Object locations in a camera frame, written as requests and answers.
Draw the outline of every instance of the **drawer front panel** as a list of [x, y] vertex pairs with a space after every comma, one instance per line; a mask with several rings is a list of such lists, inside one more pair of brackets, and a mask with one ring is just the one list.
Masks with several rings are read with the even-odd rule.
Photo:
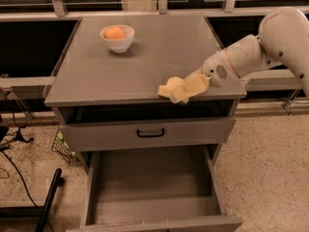
[[227, 141], [234, 117], [127, 124], [73, 124], [60, 130], [72, 151], [217, 144]]

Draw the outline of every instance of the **open drawer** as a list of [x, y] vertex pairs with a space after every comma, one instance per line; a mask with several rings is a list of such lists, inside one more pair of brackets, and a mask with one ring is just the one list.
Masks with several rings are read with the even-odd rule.
[[60, 127], [70, 149], [119, 149], [219, 144], [227, 141], [234, 117], [68, 124]]
[[93, 152], [77, 231], [235, 231], [205, 146]]

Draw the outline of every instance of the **cabinet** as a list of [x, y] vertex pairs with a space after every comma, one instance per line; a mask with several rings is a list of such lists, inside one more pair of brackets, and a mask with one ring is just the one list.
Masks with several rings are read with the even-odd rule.
[[[127, 52], [109, 51], [101, 28], [126, 24]], [[48, 87], [61, 132], [88, 173], [85, 212], [73, 231], [234, 231], [213, 173], [245, 91], [239, 80], [186, 104], [157, 96], [219, 50], [201, 15], [84, 17]]]

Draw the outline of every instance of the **drawer handle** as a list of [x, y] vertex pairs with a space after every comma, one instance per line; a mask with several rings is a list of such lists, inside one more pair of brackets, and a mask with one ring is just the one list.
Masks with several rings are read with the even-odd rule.
[[164, 128], [162, 128], [162, 131], [161, 131], [161, 133], [160, 134], [149, 134], [149, 135], [142, 135], [141, 134], [141, 131], [140, 130], [137, 130], [137, 136], [138, 137], [141, 137], [141, 138], [149, 138], [149, 137], [161, 137], [161, 136], [163, 136], [164, 135], [164, 133], [165, 133], [165, 129]]

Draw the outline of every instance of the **bowl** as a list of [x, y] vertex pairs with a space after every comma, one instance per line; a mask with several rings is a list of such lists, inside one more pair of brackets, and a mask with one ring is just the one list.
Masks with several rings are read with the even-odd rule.
[[[115, 27], [115, 26], [121, 27], [125, 31], [126, 37], [124, 39], [110, 40], [105, 37], [106, 31], [110, 29], [111, 27]], [[134, 29], [126, 25], [112, 25], [112, 26], [103, 28], [99, 32], [99, 35], [101, 38], [103, 38], [105, 44], [107, 45], [109, 49], [111, 49], [112, 51], [116, 53], [122, 53], [122, 52], [125, 52], [131, 46], [133, 39], [134, 39]]]

